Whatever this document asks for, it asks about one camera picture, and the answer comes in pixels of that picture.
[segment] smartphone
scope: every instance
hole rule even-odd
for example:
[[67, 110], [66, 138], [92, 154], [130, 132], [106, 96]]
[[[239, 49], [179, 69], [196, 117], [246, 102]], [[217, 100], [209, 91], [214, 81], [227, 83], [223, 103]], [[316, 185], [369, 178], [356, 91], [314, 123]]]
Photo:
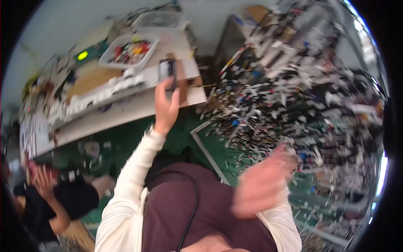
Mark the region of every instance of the smartphone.
[[158, 64], [158, 80], [161, 82], [169, 77], [173, 77], [174, 80], [172, 86], [167, 90], [175, 90], [177, 87], [175, 60], [171, 58], [160, 60]]

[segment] hand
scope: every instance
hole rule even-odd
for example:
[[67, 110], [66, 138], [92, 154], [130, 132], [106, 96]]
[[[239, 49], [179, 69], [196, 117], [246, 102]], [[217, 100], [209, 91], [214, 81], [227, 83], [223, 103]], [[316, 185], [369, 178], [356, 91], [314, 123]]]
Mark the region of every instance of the hand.
[[256, 213], [271, 209], [288, 196], [285, 189], [290, 172], [297, 167], [296, 157], [278, 146], [260, 163], [239, 177], [232, 210], [239, 218], [253, 218]]
[[52, 171], [47, 175], [45, 165], [35, 169], [35, 179], [33, 185], [38, 191], [39, 195], [46, 201], [54, 199], [53, 188], [56, 185], [52, 178]]
[[165, 96], [165, 89], [172, 85], [173, 78], [163, 80], [155, 88], [155, 127], [154, 131], [166, 137], [174, 125], [179, 111], [179, 89], [175, 89], [171, 101]]

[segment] person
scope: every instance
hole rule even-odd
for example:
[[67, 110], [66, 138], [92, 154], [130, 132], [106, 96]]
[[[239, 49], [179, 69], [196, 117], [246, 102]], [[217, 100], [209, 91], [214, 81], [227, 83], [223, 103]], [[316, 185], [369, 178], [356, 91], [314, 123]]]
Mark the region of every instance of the person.
[[[2, 158], [5, 179], [10, 174], [6, 164]], [[14, 207], [23, 225], [38, 242], [57, 242], [57, 235], [67, 229], [71, 220], [97, 208], [99, 200], [108, 189], [114, 189], [115, 184], [108, 175], [96, 179], [79, 175], [72, 182], [57, 183], [45, 166], [37, 167], [32, 185], [21, 182], [13, 188]]]
[[155, 90], [156, 123], [124, 165], [114, 197], [102, 213], [95, 251], [301, 251], [287, 178], [296, 159], [279, 146], [249, 168], [233, 188], [202, 166], [177, 162], [159, 170], [145, 186], [154, 157], [162, 149], [179, 110], [179, 90], [171, 101]]

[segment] sleeve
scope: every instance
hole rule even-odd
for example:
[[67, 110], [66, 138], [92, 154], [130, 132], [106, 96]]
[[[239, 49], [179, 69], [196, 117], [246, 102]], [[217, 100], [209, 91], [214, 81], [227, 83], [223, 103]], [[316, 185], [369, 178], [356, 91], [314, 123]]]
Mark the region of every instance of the sleeve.
[[288, 203], [288, 193], [285, 188], [281, 201], [274, 208], [259, 213], [259, 217], [270, 231], [278, 252], [300, 252], [302, 241]]
[[155, 132], [145, 135], [120, 172], [114, 197], [102, 212], [98, 227], [95, 251], [113, 251], [114, 246], [133, 230], [134, 218], [139, 215], [140, 197], [144, 179], [157, 151], [162, 149], [165, 138]]

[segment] white long-sleeve shirt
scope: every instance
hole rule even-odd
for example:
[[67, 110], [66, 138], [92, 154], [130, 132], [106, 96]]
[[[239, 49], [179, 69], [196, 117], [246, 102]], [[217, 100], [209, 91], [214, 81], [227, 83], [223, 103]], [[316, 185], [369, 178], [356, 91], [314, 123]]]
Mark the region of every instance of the white long-sleeve shirt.
[[[114, 197], [102, 212], [95, 251], [141, 252], [144, 203], [149, 191], [144, 179], [165, 138], [155, 132], [145, 135], [123, 167]], [[301, 238], [293, 221], [291, 206], [284, 200], [275, 208], [256, 214], [271, 233], [278, 252], [300, 252]]]

